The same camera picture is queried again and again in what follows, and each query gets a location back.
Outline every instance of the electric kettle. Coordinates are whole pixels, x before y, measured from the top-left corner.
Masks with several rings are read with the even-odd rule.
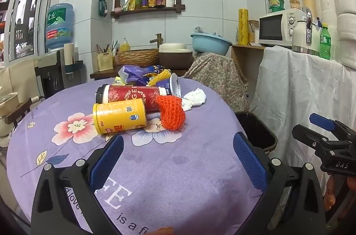
[[[316,25],[312,21],[312,12],[307,9],[307,20],[297,21],[297,25],[293,30],[292,51],[319,56],[320,36],[316,30]]]

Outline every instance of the round table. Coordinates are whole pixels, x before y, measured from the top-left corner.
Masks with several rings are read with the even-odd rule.
[[[95,93],[103,83],[65,89],[35,107],[19,123],[8,147],[8,178],[31,218],[36,186],[46,162],[71,166],[102,148],[111,136],[98,135],[92,118]],[[261,195],[233,149],[242,130],[217,93],[179,78],[182,95],[201,88],[205,104],[186,112],[177,131],[165,130],[160,114],[147,114],[144,129],[123,132],[124,150],[98,201],[122,234],[173,227],[176,234],[234,234]],[[67,188],[78,222],[89,229],[75,194]]]

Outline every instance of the pen holder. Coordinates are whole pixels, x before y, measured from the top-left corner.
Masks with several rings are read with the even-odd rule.
[[[113,53],[105,52],[97,54],[97,64],[99,71],[110,70],[113,68]]]

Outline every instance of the black trash bin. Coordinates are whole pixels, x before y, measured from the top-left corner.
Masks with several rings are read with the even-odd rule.
[[[252,146],[261,148],[266,153],[270,153],[276,148],[277,137],[255,114],[239,111],[235,115]]]

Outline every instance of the yellow bottle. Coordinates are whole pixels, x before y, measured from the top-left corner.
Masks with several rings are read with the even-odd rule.
[[[126,38],[123,39],[123,44],[120,45],[120,52],[123,51],[129,51],[130,50],[130,45],[129,43],[126,41]]]

